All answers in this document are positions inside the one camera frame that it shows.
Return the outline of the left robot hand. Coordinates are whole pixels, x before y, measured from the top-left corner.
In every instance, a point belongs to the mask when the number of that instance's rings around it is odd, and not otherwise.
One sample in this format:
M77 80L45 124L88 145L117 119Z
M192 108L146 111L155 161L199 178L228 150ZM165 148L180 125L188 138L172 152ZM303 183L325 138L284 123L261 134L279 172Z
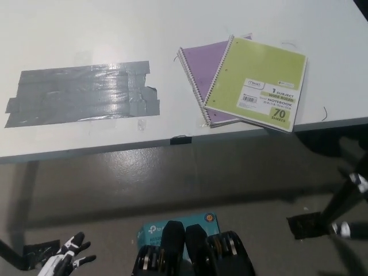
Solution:
M68 276L78 267L96 260L96 255L90 255L76 259L75 257L82 251L88 249L91 242L83 242L85 234L78 232L68 239L57 253L51 256L41 268L38 276Z

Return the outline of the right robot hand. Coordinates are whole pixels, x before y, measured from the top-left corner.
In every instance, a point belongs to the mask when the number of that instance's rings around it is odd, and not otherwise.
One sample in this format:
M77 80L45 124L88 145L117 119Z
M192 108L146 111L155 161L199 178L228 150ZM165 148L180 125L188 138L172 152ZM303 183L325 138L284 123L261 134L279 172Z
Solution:
M361 174L355 172L348 175L343 187L331 200L333 210L330 225L331 239L340 260L347 269L348 275L367 275L367 270L365 270L362 261L343 242L343 240L366 241L367 222L338 222L336 219L363 200L367 201L367 180Z

